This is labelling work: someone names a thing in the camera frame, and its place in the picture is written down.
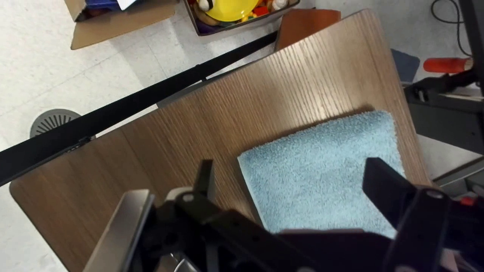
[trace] folded towel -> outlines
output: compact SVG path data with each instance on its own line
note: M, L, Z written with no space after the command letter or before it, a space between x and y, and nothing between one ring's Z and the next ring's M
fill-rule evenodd
M394 118L368 112L329 122L240 156L264 227L282 230L395 230L362 191L368 158L405 176Z

